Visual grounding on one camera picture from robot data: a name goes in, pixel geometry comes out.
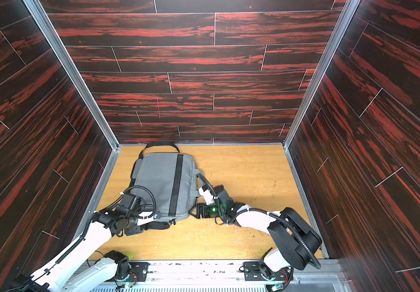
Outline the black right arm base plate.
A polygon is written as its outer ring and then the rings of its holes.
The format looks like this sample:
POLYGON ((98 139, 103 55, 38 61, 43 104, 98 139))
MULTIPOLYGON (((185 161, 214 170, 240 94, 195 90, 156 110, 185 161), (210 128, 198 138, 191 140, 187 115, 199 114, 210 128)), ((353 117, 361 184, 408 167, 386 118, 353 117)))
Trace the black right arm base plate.
POLYGON ((290 268, 285 267, 278 272, 272 272, 268 268, 261 268, 259 261, 247 261, 242 264, 239 271, 243 273, 246 281, 286 281, 290 276, 290 268))

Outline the grey zippered laptop bag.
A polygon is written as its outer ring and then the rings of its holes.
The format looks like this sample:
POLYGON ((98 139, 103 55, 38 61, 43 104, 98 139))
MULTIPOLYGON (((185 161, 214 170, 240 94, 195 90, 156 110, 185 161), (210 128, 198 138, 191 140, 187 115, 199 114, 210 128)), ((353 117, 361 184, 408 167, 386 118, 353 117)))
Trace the grey zippered laptop bag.
POLYGON ((189 211, 200 196, 197 191, 198 169, 194 158, 181 154, 177 146, 170 141, 150 142, 146 148, 171 146, 175 153, 156 152, 144 155, 140 152, 131 172, 130 194, 141 197, 147 204, 155 198, 156 212, 159 218, 140 227, 145 230, 168 229, 176 221, 187 219, 189 211))

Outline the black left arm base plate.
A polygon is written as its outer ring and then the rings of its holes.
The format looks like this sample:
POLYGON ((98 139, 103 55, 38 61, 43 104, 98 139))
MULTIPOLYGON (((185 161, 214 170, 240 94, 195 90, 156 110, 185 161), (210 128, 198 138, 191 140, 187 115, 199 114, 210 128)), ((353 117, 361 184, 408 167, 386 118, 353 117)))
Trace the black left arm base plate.
POLYGON ((149 262, 129 261, 126 282, 145 282, 149 273, 149 262))

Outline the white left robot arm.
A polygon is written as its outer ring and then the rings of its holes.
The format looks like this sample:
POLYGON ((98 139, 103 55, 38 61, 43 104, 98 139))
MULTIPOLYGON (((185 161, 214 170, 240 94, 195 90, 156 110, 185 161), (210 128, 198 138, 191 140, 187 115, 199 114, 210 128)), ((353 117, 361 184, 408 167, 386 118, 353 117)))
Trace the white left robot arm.
POLYGON ((99 247, 129 227, 153 221, 154 214, 145 211, 139 216, 129 216, 103 209, 94 212, 83 232, 64 250, 30 276, 19 275, 7 288, 8 292, 88 292, 101 283, 113 280, 122 288, 136 284, 139 276, 133 271, 128 256, 111 251, 96 264, 72 275, 99 247))

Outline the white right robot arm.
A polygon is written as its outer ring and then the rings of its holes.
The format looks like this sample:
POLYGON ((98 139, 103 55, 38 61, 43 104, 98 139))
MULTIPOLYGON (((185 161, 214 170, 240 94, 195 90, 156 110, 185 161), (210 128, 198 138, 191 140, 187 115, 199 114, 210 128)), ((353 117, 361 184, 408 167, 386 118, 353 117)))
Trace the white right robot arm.
POLYGON ((270 212, 247 204, 220 200, 213 204, 196 203, 189 214, 197 219, 220 218, 223 225, 237 225, 267 233, 275 243, 259 260, 259 273, 273 280, 281 270, 304 270, 307 265, 321 268, 315 257, 322 244, 319 234, 292 208, 270 212))

